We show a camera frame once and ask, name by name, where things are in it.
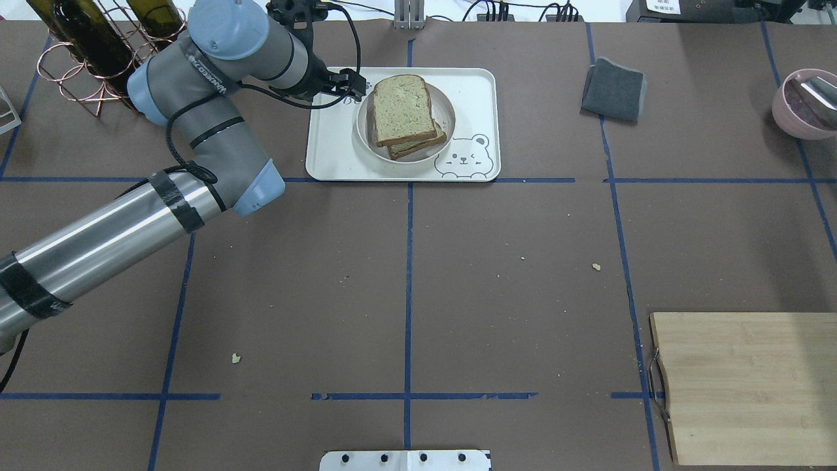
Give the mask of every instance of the gray sponge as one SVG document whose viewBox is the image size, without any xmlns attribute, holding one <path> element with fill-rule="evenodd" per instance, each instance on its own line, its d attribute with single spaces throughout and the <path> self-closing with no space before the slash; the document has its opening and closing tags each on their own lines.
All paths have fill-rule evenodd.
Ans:
<svg viewBox="0 0 837 471">
<path fill-rule="evenodd" d="M 581 107 L 625 121 L 637 121 L 645 101 L 645 76 L 600 57 L 587 71 Z"/>
</svg>

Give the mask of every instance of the toast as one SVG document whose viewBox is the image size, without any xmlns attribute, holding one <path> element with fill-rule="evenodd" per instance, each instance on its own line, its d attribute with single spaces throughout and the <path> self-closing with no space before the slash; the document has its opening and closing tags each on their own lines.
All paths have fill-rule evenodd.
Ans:
<svg viewBox="0 0 837 471">
<path fill-rule="evenodd" d="M 372 119 L 378 147 L 437 137 L 427 83 L 418 75 L 395 75 L 372 91 Z"/>
<path fill-rule="evenodd" d="M 429 148 L 430 146 L 436 145 L 440 142 L 444 142 L 445 139 L 448 138 L 447 134 L 442 131 L 442 127 L 436 121 L 433 121 L 433 125 L 436 127 L 436 136 L 430 139 L 425 139 L 423 141 L 411 141 L 411 142 L 404 142 L 401 144 L 393 144 L 392 146 L 387 147 L 389 151 L 389 157 L 392 160 L 398 160 L 405 155 L 414 153 L 424 148 Z"/>
</svg>

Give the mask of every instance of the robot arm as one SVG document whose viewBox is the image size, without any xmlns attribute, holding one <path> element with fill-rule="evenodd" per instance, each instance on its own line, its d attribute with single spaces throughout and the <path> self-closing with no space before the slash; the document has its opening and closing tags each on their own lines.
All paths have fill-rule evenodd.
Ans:
<svg viewBox="0 0 837 471">
<path fill-rule="evenodd" d="M 173 120 L 190 142 L 194 163 L 188 171 L 154 173 L 85 218 L 0 259 L 0 355 L 39 320 L 227 208 L 248 215 L 282 194 L 285 183 L 272 159 L 229 99 L 240 81 L 253 76 L 308 100 L 318 92 L 359 99 L 366 91 L 353 71 L 329 72 L 310 40 L 304 44 L 291 33 L 293 22 L 288 28 L 271 21 L 253 0 L 198 0 L 188 31 L 137 69 L 128 82 L 134 105 L 156 124 Z"/>
</svg>

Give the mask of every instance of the green glass bottle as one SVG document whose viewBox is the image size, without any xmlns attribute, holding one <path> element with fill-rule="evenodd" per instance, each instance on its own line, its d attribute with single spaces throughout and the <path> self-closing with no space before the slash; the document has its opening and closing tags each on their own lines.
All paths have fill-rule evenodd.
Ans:
<svg viewBox="0 0 837 471">
<path fill-rule="evenodd" d="M 154 38 L 166 38 L 172 41 L 183 26 L 172 0 L 128 0 L 136 19 L 146 32 Z M 163 50 L 168 41 L 154 41 L 157 50 Z"/>
<path fill-rule="evenodd" d="M 53 0 L 26 0 L 26 3 L 29 4 L 30 7 L 35 11 L 36 14 L 41 18 L 44 23 L 46 23 L 47 28 L 49 29 L 49 33 L 53 35 L 53 38 L 56 38 L 58 41 L 62 43 L 68 43 L 69 40 L 64 36 L 63 33 L 58 29 L 55 25 L 55 18 L 53 17 Z M 69 53 L 72 54 L 73 58 L 78 60 L 79 62 L 82 61 L 81 54 L 79 51 L 75 50 L 75 47 L 70 45 L 67 46 Z"/>
<path fill-rule="evenodd" d="M 105 80 L 111 91 L 127 98 L 128 77 L 139 64 L 93 0 L 53 0 L 53 17 L 97 75 L 113 75 Z"/>
</svg>

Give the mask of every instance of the pink bowl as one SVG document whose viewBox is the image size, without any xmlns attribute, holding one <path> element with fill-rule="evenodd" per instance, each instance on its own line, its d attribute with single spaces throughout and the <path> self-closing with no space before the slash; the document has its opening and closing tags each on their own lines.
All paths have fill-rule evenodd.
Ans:
<svg viewBox="0 0 837 471">
<path fill-rule="evenodd" d="M 831 72 L 819 69 L 801 69 L 793 72 L 791 75 L 788 75 L 788 78 L 782 82 L 782 86 L 776 90 L 776 95 L 773 96 L 773 119 L 776 120 L 776 124 L 778 124 L 783 131 L 793 137 L 817 140 L 837 136 L 837 130 L 816 127 L 804 121 L 791 109 L 791 106 L 788 104 L 788 100 L 785 96 L 786 90 L 792 86 L 788 83 L 791 79 L 806 81 L 816 76 L 822 77 L 825 81 L 832 85 L 837 85 L 837 75 L 834 75 Z"/>
</svg>

